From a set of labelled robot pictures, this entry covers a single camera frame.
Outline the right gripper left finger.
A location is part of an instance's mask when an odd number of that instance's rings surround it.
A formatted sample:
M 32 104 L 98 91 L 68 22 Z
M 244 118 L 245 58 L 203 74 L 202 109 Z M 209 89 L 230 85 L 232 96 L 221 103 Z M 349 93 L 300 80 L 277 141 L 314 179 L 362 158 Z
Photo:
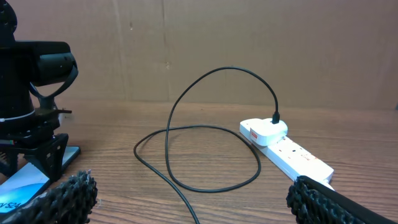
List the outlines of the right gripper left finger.
M 34 198 L 1 218 L 1 224 L 86 224 L 97 204 L 98 189 L 90 170 Z

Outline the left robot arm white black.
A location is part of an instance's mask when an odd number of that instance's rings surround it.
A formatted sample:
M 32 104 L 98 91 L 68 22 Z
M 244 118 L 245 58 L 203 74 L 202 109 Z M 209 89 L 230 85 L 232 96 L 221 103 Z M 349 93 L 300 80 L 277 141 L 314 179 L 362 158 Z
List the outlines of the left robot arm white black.
M 14 38 L 17 16 L 1 1 L 1 173 L 17 172 L 18 156 L 52 182 L 62 175 L 68 135 L 55 134 L 60 114 L 55 97 L 78 76 L 77 62 L 66 42 Z

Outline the Samsung Galaxy smartphone blue screen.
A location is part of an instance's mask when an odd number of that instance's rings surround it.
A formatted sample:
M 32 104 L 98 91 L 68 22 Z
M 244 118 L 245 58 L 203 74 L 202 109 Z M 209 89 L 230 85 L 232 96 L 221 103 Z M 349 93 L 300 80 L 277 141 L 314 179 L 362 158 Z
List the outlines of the Samsung Galaxy smartphone blue screen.
M 60 176 L 64 174 L 67 167 L 78 157 L 81 149 L 79 146 L 66 146 L 60 162 Z M 1 184 L 1 218 L 11 214 L 15 209 L 30 202 L 36 196 L 42 194 L 52 183 L 41 170 L 30 161 L 18 170 L 14 175 Z

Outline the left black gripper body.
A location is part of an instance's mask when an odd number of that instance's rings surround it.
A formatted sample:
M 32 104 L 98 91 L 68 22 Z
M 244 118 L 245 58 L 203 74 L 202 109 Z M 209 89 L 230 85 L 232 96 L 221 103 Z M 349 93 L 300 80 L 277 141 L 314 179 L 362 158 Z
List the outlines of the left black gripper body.
M 40 105 L 26 117 L 17 119 L 1 118 L 1 147 L 34 148 L 55 138 L 63 114 L 72 110 L 58 109 L 53 101 L 51 108 Z

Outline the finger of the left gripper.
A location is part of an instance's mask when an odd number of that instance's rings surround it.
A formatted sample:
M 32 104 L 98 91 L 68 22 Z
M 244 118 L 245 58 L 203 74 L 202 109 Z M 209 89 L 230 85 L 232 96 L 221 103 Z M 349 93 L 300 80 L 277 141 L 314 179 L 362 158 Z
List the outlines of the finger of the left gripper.
M 51 182 L 62 175 L 62 159 L 68 142 L 68 134 L 62 133 L 24 152 L 24 158 L 46 175 Z
M 18 151 L 14 149 L 1 149 L 1 173 L 11 177 L 17 172 Z

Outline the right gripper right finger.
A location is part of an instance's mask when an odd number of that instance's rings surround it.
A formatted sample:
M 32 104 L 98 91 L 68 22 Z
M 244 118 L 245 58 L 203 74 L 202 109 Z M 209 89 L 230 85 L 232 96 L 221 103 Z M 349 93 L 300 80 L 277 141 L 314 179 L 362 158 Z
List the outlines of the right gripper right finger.
M 305 175 L 289 187 L 286 201 L 298 224 L 397 224 Z

